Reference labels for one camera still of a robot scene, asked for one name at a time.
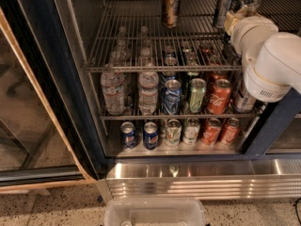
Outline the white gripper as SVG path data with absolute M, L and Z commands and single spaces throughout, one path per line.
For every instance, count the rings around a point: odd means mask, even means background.
M 265 17 L 251 16 L 240 20 L 240 15 L 231 11 L 226 14 L 224 28 L 236 53 L 240 55 L 278 32 L 278 27 Z

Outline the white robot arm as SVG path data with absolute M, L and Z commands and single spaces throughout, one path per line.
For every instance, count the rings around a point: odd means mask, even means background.
M 230 43 L 241 56 L 246 90 L 256 99 L 280 101 L 290 89 L 301 93 L 301 38 L 261 15 L 230 12 L 224 22 Z

